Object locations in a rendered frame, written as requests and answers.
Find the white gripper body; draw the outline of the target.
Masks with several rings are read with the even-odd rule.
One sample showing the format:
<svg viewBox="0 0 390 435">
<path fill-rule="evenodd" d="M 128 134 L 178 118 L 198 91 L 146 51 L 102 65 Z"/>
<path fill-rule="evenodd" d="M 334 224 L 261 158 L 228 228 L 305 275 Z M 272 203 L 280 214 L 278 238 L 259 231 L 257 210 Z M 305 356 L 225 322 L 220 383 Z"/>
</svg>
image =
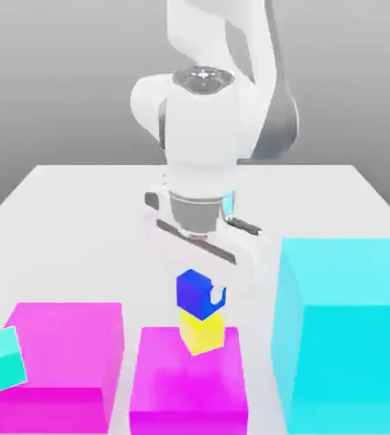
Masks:
<svg viewBox="0 0 390 435">
<path fill-rule="evenodd" d="M 145 205 L 142 212 L 145 233 L 169 282 L 193 269 L 215 286 L 252 291 L 265 264 L 259 228 L 224 218 L 220 205 Z"/>
</svg>

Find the small blue cube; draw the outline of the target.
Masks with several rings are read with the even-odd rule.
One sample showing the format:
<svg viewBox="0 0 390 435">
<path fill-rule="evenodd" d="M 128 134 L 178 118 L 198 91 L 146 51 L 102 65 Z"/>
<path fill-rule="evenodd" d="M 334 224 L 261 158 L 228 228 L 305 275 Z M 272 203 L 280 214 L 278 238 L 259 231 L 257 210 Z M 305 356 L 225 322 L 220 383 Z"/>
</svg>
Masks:
<svg viewBox="0 0 390 435">
<path fill-rule="evenodd" d="M 205 320 L 226 303 L 224 287 L 217 302 L 212 302 L 213 283 L 207 276 L 188 269 L 176 278 L 177 305 L 198 320 Z"/>
</svg>

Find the small yellow cube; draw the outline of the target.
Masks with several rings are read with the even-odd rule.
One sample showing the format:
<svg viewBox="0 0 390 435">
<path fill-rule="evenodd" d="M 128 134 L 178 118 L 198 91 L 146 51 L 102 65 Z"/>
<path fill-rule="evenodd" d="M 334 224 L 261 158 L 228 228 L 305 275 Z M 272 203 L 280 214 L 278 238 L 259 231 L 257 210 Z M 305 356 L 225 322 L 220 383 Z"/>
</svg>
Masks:
<svg viewBox="0 0 390 435">
<path fill-rule="evenodd" d="M 179 333 L 192 356 L 210 352 L 224 345 L 224 321 L 219 312 L 204 320 L 182 310 Z"/>
</svg>

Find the large magenta box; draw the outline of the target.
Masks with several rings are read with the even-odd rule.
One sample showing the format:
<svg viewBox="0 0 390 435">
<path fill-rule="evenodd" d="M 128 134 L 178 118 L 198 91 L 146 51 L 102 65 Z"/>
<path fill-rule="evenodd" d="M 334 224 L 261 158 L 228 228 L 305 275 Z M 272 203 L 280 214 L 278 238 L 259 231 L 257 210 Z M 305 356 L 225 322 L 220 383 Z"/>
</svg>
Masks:
<svg viewBox="0 0 390 435">
<path fill-rule="evenodd" d="M 119 302 L 20 302 L 26 383 L 0 392 L 2 434 L 105 434 L 124 351 Z"/>
<path fill-rule="evenodd" d="M 238 329 L 224 346 L 191 355 L 177 327 L 141 331 L 129 408 L 131 435 L 247 435 Z"/>
</svg>

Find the large cyan box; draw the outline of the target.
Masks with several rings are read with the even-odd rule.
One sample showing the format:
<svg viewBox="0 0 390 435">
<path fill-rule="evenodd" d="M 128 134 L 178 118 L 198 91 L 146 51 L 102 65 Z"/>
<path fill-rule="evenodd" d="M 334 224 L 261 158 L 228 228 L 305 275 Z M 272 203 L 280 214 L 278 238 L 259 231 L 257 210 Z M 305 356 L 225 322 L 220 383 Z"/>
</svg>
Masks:
<svg viewBox="0 0 390 435">
<path fill-rule="evenodd" d="M 285 429 L 390 435 L 390 238 L 285 238 L 271 342 Z"/>
</svg>

